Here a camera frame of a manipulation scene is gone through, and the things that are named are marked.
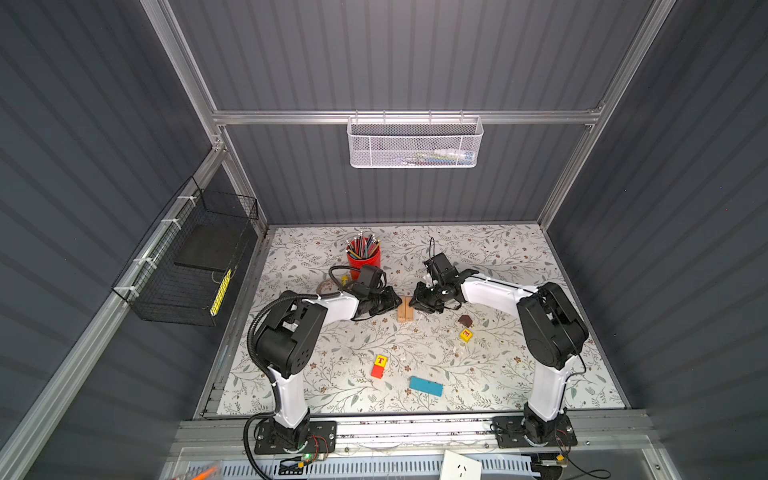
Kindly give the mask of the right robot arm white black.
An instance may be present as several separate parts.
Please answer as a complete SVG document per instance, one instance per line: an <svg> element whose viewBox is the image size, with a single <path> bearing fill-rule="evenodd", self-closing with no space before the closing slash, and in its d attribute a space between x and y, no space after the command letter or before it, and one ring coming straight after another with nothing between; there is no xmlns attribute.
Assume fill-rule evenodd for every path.
<svg viewBox="0 0 768 480"><path fill-rule="evenodd" d="M564 406L565 387L579 373L589 331L563 288L554 282L517 286L475 269L458 271L443 253L425 260L424 266L427 274L415 287L412 308L441 313L472 303L518 315L527 350L536 362L532 391L523 407L524 438L534 447L576 445Z"/></svg>

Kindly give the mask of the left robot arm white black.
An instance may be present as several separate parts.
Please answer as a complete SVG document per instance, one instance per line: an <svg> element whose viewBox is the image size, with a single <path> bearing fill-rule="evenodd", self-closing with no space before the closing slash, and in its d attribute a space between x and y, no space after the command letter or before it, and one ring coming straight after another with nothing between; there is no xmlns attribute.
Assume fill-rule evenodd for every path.
<svg viewBox="0 0 768 480"><path fill-rule="evenodd" d="M402 304L381 268L356 268L358 278L343 285L334 272L346 268L334 265L328 270L338 287L336 292L300 294L286 290L254 316L247 330L248 355L272 389L275 407L271 426L277 444L289 451L302 448L309 436L303 370L310 363L322 328L340 321L370 320Z"/></svg>

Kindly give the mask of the teal block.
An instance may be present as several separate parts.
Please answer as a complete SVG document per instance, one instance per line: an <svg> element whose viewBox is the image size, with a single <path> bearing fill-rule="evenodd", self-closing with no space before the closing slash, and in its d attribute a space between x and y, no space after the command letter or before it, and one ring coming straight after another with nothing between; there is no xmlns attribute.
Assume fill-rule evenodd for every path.
<svg viewBox="0 0 768 480"><path fill-rule="evenodd" d="M441 397L444 391L444 386L442 384L416 376L410 378L409 388L436 397Z"/></svg>

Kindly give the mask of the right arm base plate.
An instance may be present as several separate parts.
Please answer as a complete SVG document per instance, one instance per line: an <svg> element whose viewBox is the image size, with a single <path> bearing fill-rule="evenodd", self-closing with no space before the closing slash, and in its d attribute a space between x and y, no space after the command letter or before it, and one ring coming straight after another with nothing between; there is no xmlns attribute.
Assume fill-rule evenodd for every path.
<svg viewBox="0 0 768 480"><path fill-rule="evenodd" d="M578 445L575 430L566 414L559 414L546 422L535 415L497 416L491 419L490 431L500 448L570 448Z"/></svg>

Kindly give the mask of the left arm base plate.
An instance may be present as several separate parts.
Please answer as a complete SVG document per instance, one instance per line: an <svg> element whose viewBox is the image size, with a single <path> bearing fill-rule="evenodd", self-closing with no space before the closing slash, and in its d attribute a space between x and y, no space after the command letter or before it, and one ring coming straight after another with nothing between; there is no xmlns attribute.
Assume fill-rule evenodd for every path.
<svg viewBox="0 0 768 480"><path fill-rule="evenodd" d="M335 421L310 420L288 429L274 419L264 419L255 427L251 449L257 455L333 453L337 427Z"/></svg>

